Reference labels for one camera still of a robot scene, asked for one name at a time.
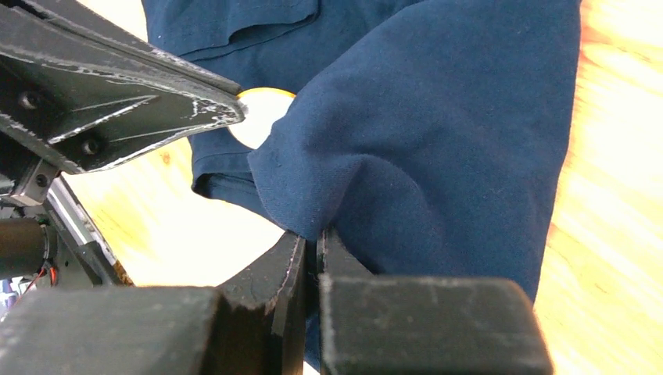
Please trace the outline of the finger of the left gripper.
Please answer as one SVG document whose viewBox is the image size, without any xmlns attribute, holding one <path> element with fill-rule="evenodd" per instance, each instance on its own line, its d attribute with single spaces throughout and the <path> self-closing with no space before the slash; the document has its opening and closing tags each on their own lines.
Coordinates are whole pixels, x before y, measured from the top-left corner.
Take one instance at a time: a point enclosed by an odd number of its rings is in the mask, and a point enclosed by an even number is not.
<svg viewBox="0 0 663 375">
<path fill-rule="evenodd" d="M 66 36 L 78 36 L 112 52 L 122 52 L 132 59 L 155 63 L 177 71 L 211 87 L 236 96 L 241 88 L 235 82 L 211 73 L 175 55 L 158 49 L 77 1 L 7 1 L 3 16 L 23 14 L 39 27 L 54 27 Z"/>
</svg>

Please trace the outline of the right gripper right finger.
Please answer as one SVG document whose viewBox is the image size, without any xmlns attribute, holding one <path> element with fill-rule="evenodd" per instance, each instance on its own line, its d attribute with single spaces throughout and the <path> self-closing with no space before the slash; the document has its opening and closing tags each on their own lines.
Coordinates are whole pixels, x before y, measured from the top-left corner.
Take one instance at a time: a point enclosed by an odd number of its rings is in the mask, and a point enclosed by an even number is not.
<svg viewBox="0 0 663 375">
<path fill-rule="evenodd" d="M 551 374 L 512 280 L 374 275 L 333 229 L 317 241 L 323 374 Z"/>
</svg>

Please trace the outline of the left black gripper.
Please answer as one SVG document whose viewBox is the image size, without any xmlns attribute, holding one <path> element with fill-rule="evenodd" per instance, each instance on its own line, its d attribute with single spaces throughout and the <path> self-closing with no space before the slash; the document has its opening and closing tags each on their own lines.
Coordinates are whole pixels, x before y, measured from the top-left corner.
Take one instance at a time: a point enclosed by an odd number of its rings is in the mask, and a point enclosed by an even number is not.
<svg viewBox="0 0 663 375">
<path fill-rule="evenodd" d="M 1 202 L 41 205 L 60 170 L 107 170 L 240 123 L 238 92 L 236 83 L 160 50 L 48 55 L 4 46 Z"/>
</svg>

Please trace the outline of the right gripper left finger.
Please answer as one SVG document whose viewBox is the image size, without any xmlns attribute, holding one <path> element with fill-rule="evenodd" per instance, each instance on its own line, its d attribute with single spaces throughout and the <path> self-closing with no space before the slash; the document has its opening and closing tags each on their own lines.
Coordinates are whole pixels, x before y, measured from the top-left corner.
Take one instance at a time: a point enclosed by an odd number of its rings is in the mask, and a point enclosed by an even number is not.
<svg viewBox="0 0 663 375">
<path fill-rule="evenodd" d="M 1 325 L 4 374 L 301 374 L 306 242 L 217 287 L 30 292 Z"/>
</svg>

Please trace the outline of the round gold brooch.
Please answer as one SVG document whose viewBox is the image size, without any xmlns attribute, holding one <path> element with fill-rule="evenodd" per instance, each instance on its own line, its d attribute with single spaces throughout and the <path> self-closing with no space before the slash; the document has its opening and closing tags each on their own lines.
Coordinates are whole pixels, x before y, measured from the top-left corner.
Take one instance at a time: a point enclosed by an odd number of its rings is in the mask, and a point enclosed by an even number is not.
<svg viewBox="0 0 663 375">
<path fill-rule="evenodd" d="M 259 148 L 269 137 L 273 124 L 288 111 L 296 95 L 273 87 L 257 87 L 241 92 L 238 103 L 244 120 L 228 127 L 231 135 L 250 149 Z"/>
</svg>

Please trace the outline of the navy blue garment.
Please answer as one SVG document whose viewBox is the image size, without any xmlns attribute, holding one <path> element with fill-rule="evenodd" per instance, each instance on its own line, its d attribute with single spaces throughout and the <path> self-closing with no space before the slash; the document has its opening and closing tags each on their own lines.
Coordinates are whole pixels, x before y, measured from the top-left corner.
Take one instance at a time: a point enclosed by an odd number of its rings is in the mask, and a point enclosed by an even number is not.
<svg viewBox="0 0 663 375">
<path fill-rule="evenodd" d="M 568 150 L 578 1 L 145 1 L 149 42 L 295 100 L 256 150 L 194 134 L 192 190 L 371 272 L 535 298 Z"/>
</svg>

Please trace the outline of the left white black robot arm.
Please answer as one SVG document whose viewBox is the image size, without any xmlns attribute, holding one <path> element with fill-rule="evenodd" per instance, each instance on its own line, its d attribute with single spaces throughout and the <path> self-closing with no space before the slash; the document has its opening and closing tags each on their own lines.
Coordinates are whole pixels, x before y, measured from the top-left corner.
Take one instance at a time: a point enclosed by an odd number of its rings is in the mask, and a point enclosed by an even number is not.
<svg viewBox="0 0 663 375">
<path fill-rule="evenodd" d="M 240 90 L 79 2 L 2 2 L 1 278 L 131 285 L 64 175 L 240 123 Z"/>
</svg>

